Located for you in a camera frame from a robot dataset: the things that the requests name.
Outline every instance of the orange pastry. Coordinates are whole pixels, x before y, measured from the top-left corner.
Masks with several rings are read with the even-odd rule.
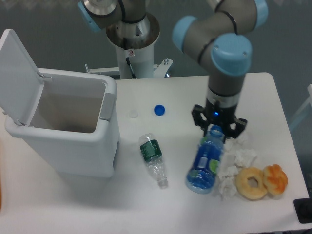
[[[282,194],[288,184],[288,178],[278,164],[263,169],[263,184],[270,194]]]

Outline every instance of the plastic bottle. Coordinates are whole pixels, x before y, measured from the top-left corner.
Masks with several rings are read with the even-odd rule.
[[[222,129],[214,125],[200,145],[194,163],[186,176],[187,187],[198,194],[211,191],[223,153]]]
[[[139,138],[142,156],[150,175],[158,182],[161,189],[168,187],[162,152],[154,134],[148,133]]]

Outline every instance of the green label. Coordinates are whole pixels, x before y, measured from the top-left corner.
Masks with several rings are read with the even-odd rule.
[[[210,171],[216,175],[216,170],[218,168],[218,165],[219,165],[219,161],[218,160],[215,160],[215,159],[211,159],[209,161],[209,169]]]
[[[141,153],[146,162],[152,160],[153,157],[161,157],[162,153],[157,140],[150,140],[140,146]]]

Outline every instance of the blue joint cap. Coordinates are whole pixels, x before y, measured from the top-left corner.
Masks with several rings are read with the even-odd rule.
[[[257,23],[254,28],[263,25],[268,18],[269,8],[265,0],[254,0],[257,7]]]
[[[184,38],[191,24],[197,20],[194,16],[185,16],[181,18],[175,25],[172,32],[172,41],[175,46],[183,52]]]
[[[228,33],[214,41],[211,58],[219,71],[238,77],[246,74],[250,69],[252,53],[252,45],[246,37]]]
[[[84,8],[82,2],[80,1],[78,4],[78,8],[81,11],[84,20],[86,21],[86,23],[89,25],[90,29],[93,32],[99,32],[101,31],[101,29],[98,27],[98,25],[94,22],[94,20],[91,18],[91,16],[89,15],[89,13],[87,12],[87,10]]]
[[[165,107],[163,105],[155,106],[154,113],[158,116],[162,116],[165,113]]]

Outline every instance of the bottle cap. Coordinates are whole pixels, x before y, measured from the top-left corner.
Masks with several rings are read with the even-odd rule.
[[[224,137],[222,128],[218,125],[212,126],[209,133],[210,135],[215,136],[215,137]]]
[[[154,113],[158,116],[162,116],[165,113],[165,107],[163,105],[155,106]]]
[[[158,181],[158,186],[161,188],[161,189],[165,189],[168,187],[168,180],[167,180],[167,177],[165,178],[162,178]]]

